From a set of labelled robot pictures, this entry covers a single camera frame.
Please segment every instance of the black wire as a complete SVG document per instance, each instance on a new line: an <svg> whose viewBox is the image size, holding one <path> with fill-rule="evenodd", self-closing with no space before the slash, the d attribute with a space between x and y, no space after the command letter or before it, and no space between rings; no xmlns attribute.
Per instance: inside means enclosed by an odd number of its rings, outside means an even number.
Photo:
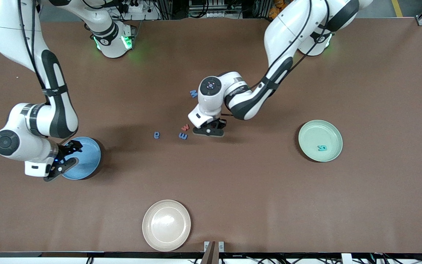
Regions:
<svg viewBox="0 0 422 264"><path fill-rule="evenodd" d="M156 5L156 2L152 1L152 3L153 3L153 5L154 5L154 7L156 7L156 10L160 13L160 19L161 19L161 20L165 20L165 19L164 19L165 15L164 15L164 13L162 12L162 9L160 9L160 8Z"/></svg>
<svg viewBox="0 0 422 264"><path fill-rule="evenodd" d="M277 258L277 261L279 261L281 264L291 264L287 259L285 258Z"/></svg>
<svg viewBox="0 0 422 264"><path fill-rule="evenodd" d="M205 3L203 3L203 10L201 11L201 13L198 16L192 16L190 14L189 14L189 16L190 17L193 17L193 18L201 18L201 17L204 17L204 15L206 15L206 13L208 13L208 8L209 7L210 7L209 0L206 0L206 5L205 5Z"/></svg>
<svg viewBox="0 0 422 264"><path fill-rule="evenodd" d="M258 13L258 17L260 17L263 13L263 1L260 1L260 12Z"/></svg>
<svg viewBox="0 0 422 264"><path fill-rule="evenodd" d="M83 1L83 3L84 3L85 5L87 5L88 7L92 8L93 10L101 10L102 8L104 8L104 7L91 7L88 3L86 3L86 1L85 1L85 0L82 0L82 1Z"/></svg>
<svg viewBox="0 0 422 264"><path fill-rule="evenodd" d="M304 259L305 257L302 257L300 259L297 259L296 261L293 262L293 264L296 264L297 262L299 262L300 260Z"/></svg>
<svg viewBox="0 0 422 264"><path fill-rule="evenodd" d="M265 17L265 16L258 16L258 17L254 17L254 18L263 18L268 22L271 22L272 20L269 17Z"/></svg>
<svg viewBox="0 0 422 264"><path fill-rule="evenodd" d="M252 7L247 8L246 10L243 10L243 9L242 9L242 7L241 7L241 12L239 13L239 16L237 17L237 19L239 19L239 18L240 18L240 15L242 15L242 12L246 12L246 11L248 11L248 10L252 9L252 8L253 8L253 6L252 6Z"/></svg>
<svg viewBox="0 0 422 264"><path fill-rule="evenodd" d="M27 35L25 34L24 20L22 18L22 8L21 8L22 3L21 3L21 0L17 0L17 4L18 4L18 11L19 11L19 20L21 21L21 25L22 25L22 36L24 37L25 48L27 49L27 54L29 55L30 62L32 62L32 67L34 68L35 75L37 75L38 82L40 83L40 86L42 87L42 89L45 89L45 84L43 83L42 78L40 77L40 74L38 73L37 67L35 65L35 59L34 59L34 56L33 56L34 52L35 52L33 50L33 47L34 47L34 37L33 36L35 34L35 22L32 23L32 52L30 52L29 44L27 43ZM35 20L34 9L35 9L35 1L34 1L34 4L33 4L33 7L32 7L32 21Z"/></svg>
<svg viewBox="0 0 422 264"><path fill-rule="evenodd" d="M320 37L322 37L323 33L325 33L325 30L327 29L328 26L328 19L330 18L330 7L328 6L328 2L327 0L325 0L325 5L327 6L327 19L325 20L325 25L323 26L323 30L322 33L320 33ZM307 55L315 48L315 46L318 44L318 40L320 39L320 37L318 37L315 40L315 43L312 45L312 47L310 47L310 49L308 50L308 52L306 52L306 54L303 55L303 57L298 60L298 62L288 71L288 73L292 72L304 59L305 57L307 57Z"/></svg>
<svg viewBox="0 0 422 264"><path fill-rule="evenodd" d="M164 5L164 9L166 9L166 8L167 8L167 6L166 6L166 2L165 2L165 1L158 2L158 4L159 4L159 6L160 6L160 7L162 6L161 4L163 4L163 5ZM167 10L163 10L163 9L162 9L162 7L161 7L160 11L161 11L163 14L167 15L167 19L170 19L170 18L171 18L172 14L167 13Z"/></svg>
<svg viewBox="0 0 422 264"><path fill-rule="evenodd" d="M115 5L115 8L117 9L118 13L120 14L120 21L124 22L124 21L126 21L126 20L125 20L125 18L123 17L122 12L120 12L119 5L120 5L120 1L118 2L118 5Z"/></svg>
<svg viewBox="0 0 422 264"><path fill-rule="evenodd" d="M397 262L398 264L403 264L403 262L401 262L400 260L398 260L396 258L392 258L392 257L390 257L390 258L393 259L393 261Z"/></svg>
<svg viewBox="0 0 422 264"><path fill-rule="evenodd" d="M384 254L382 254L382 258L384 259L384 263L385 264L390 264L390 262L387 260L387 258L385 257Z"/></svg>
<svg viewBox="0 0 422 264"><path fill-rule="evenodd" d="M92 263L94 263L94 257L88 257L87 258L87 261L86 261L86 264L92 264Z"/></svg>
<svg viewBox="0 0 422 264"><path fill-rule="evenodd" d="M262 264L263 263L263 261L265 261L266 259L268 259L269 261L271 261L273 264L276 264L274 261L272 261L271 259L269 259L269 258L267 258L267 257L265 257L265 258L263 258L263 259L261 259L257 264Z"/></svg>
<svg viewBox="0 0 422 264"><path fill-rule="evenodd" d="M305 20L304 26L302 27L302 29L300 30L300 32L298 33L298 35L296 35L295 39L293 41L291 41L291 43L288 45L288 47L285 50L283 50L283 52L281 52L281 54L278 56L278 58L276 58L276 60L274 60L273 63L268 67L268 70L266 70L266 73L263 76L266 76L268 74L268 72L270 71L271 67L273 67L273 65L281 58L281 56L296 42L296 40L298 39L298 37L302 34L302 32L304 31L305 27L307 26L308 20L310 19L311 12L312 12L312 0L309 0L308 1L308 15L307 15L307 19Z"/></svg>
<svg viewBox="0 0 422 264"><path fill-rule="evenodd" d="M327 259L327 260L323 260L323 259L320 259L320 258L318 258L318 257L316 257L315 259L317 259L317 260L319 260L319 261L321 261L321 262L324 262L325 264L329 264L329 263L328 263L328 261L327 261L328 259Z"/></svg>

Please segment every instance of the brown tabletop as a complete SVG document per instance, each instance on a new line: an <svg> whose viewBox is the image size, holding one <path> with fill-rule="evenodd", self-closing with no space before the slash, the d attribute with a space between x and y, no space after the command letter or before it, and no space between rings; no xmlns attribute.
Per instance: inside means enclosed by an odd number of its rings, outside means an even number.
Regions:
<svg viewBox="0 0 422 264"><path fill-rule="evenodd" d="M250 85L260 80L267 25L144 22L136 49L119 59L96 50L82 23L42 25L77 136L102 142L105 166L88 180L46 183L0 156L0 251L154 251L142 218L175 199L193 223L177 251L216 240L231 252L422 252L422 27L412 18L354 20L255 118L229 117L222 139L178 137L204 77L236 70ZM0 54L0 128L13 105L43 101L35 75ZM313 119L343 135L332 162L297 148Z"/></svg>

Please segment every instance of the white robotic arm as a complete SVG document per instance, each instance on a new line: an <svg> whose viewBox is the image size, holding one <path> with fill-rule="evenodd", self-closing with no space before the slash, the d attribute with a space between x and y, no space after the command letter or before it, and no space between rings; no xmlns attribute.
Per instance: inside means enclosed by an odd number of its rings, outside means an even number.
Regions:
<svg viewBox="0 0 422 264"><path fill-rule="evenodd" d="M101 7L112 0L44 0L80 17L94 35L97 48L109 58L117 58L132 48L136 27L113 21Z"/></svg>
<svg viewBox="0 0 422 264"><path fill-rule="evenodd" d="M237 72L210 76L201 81L198 104L188 115L195 125L193 132L223 136L222 128L226 125L225 120L220 119L223 103L237 119L254 117L291 71L296 50L311 43L306 52L322 52L329 41L329 37L322 39L325 32L330 34L345 27L358 10L359 0L295 0L290 3L265 31L269 68L253 91L253 87L250 88Z"/></svg>
<svg viewBox="0 0 422 264"><path fill-rule="evenodd" d="M54 177L76 164L64 157L80 151L82 145L58 146L47 139L71 137L77 132L78 120L60 63L43 40L34 4L32 0L0 0L0 52L37 74L47 101L13 107L0 130L0 154L24 161L27 175Z"/></svg>

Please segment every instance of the green plate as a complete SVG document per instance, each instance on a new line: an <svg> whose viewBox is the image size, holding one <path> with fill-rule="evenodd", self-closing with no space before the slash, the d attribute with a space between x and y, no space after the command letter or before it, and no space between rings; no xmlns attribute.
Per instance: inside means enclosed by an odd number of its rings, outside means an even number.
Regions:
<svg viewBox="0 0 422 264"><path fill-rule="evenodd" d="M328 162L340 155L343 138L340 131L329 122L312 120L300 128L299 145L311 159Z"/></svg>

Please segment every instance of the yellow floor line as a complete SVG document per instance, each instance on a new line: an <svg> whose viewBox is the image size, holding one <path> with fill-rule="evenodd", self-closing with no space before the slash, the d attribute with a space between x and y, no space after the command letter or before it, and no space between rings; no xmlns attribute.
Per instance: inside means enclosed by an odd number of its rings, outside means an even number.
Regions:
<svg viewBox="0 0 422 264"><path fill-rule="evenodd" d="M393 8L395 9L395 14L397 17L403 17L403 14L401 13L400 5L398 4L398 0L392 0Z"/></svg>

